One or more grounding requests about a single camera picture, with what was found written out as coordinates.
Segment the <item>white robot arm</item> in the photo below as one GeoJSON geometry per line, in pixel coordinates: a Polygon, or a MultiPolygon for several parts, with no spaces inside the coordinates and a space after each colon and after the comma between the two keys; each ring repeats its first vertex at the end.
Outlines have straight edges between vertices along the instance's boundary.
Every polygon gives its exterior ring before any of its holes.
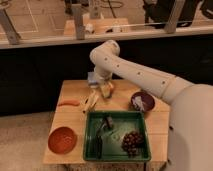
{"type": "Polygon", "coordinates": [[[114,40],[90,52],[96,80],[104,83],[116,74],[170,106],[164,171],[213,171],[213,86],[127,61],[119,54],[114,40]]]}

